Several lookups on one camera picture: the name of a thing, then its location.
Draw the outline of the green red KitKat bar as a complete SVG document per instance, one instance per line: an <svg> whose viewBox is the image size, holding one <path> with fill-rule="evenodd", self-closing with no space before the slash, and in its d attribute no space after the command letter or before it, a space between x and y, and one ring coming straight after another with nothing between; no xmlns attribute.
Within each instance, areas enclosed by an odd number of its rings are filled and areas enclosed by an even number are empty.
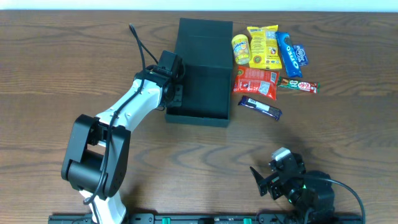
<svg viewBox="0 0 398 224"><path fill-rule="evenodd" d="M319 83L305 82L291 78L280 77L277 86L292 90L306 91L309 93L318 93Z"/></svg>

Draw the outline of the small blue gum pack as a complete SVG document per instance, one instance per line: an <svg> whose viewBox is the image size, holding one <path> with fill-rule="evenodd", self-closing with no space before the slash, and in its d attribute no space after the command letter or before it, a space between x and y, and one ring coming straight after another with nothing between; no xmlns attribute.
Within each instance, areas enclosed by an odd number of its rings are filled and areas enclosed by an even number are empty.
<svg viewBox="0 0 398 224"><path fill-rule="evenodd" d="M308 57L303 45L294 45L294 52L300 66L306 66L309 64Z"/></svg>

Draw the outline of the yellow candy jar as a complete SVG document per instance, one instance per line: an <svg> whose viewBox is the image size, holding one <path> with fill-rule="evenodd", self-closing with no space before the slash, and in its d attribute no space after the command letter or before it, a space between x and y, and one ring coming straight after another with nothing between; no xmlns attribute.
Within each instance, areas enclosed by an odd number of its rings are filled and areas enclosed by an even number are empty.
<svg viewBox="0 0 398 224"><path fill-rule="evenodd" d="M234 59L238 65L245 65L251 59L248 37L244 34L238 34L231 41Z"/></svg>

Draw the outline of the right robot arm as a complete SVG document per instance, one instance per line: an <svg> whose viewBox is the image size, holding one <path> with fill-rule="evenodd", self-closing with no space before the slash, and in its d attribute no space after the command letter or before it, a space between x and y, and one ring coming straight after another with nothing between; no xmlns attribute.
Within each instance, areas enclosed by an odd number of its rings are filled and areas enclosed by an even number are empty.
<svg viewBox="0 0 398 224"><path fill-rule="evenodd" d="M273 200L285 197L294 206L284 223L326 223L333 219L335 193L330 176L321 171L307 172L300 154L280 148L269 162L272 174L263 177L255 168L251 173L260 196Z"/></svg>

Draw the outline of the red snack bag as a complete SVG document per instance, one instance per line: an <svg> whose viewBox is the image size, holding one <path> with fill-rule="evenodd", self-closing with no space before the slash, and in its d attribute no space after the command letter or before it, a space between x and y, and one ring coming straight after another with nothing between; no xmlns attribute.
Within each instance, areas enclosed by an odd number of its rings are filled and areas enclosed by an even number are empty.
<svg viewBox="0 0 398 224"><path fill-rule="evenodd" d="M277 99L277 82L279 72L238 66L234 81L235 93L253 93Z"/></svg>

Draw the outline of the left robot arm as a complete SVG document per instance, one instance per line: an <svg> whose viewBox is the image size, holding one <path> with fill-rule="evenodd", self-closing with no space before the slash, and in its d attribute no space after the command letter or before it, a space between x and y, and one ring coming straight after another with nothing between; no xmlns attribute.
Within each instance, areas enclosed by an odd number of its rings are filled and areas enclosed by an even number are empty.
<svg viewBox="0 0 398 224"><path fill-rule="evenodd" d="M163 51L155 65L145 66L131 88L96 116L75 120L62 164L62 179L83 196L92 214L65 223L127 223L119 189L127 171L131 134L151 111L180 106L185 74L180 56Z"/></svg>

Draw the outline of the blue Oreo cookie pack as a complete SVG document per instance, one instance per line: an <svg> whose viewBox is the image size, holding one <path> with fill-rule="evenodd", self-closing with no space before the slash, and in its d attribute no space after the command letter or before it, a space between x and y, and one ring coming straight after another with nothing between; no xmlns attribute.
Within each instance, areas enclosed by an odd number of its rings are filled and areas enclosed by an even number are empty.
<svg viewBox="0 0 398 224"><path fill-rule="evenodd" d="M276 32L277 43L282 53L285 70L290 78L302 78L302 71L294 53L294 46L287 32Z"/></svg>

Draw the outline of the black gift box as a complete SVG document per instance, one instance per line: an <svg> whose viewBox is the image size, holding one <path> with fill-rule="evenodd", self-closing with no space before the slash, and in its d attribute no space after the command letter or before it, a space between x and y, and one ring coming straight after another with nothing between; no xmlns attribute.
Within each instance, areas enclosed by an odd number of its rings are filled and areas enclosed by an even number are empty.
<svg viewBox="0 0 398 224"><path fill-rule="evenodd" d="M229 125L233 23L181 18L175 53L183 59L182 105L167 108L169 123Z"/></svg>

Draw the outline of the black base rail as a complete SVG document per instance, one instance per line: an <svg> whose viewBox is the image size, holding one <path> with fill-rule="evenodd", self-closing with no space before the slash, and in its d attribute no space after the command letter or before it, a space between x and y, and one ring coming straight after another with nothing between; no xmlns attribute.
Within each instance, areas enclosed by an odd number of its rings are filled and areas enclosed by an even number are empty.
<svg viewBox="0 0 398 224"><path fill-rule="evenodd" d="M124 223L129 224L277 224L304 223L304 219L293 220L292 215L283 213L260 213L258 215L154 215L152 213L136 213L130 215ZM51 215L48 224L94 223L91 215ZM361 217L335 216L331 220L318 223L352 224L363 223Z"/></svg>

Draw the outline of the yellow snack bag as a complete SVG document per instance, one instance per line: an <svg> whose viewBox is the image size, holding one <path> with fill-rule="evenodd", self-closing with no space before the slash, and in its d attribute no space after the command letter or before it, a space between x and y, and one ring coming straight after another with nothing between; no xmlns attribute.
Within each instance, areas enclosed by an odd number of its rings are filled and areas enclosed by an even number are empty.
<svg viewBox="0 0 398 224"><path fill-rule="evenodd" d="M247 27L249 35L251 36L249 44L251 50L249 66L251 68L264 70L280 70L282 68L276 37L278 28L278 25Z"/></svg>

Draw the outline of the dark blue chocolate bar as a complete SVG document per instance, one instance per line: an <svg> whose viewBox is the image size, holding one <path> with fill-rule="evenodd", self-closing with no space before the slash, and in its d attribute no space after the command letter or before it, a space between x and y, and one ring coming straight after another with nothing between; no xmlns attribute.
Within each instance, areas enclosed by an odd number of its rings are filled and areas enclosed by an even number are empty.
<svg viewBox="0 0 398 224"><path fill-rule="evenodd" d="M267 105L260 101L257 101L248 96L243 96L239 101L238 105L245 106L262 114L266 114L274 118L276 121L280 120L280 117L282 116L282 111L280 109Z"/></svg>

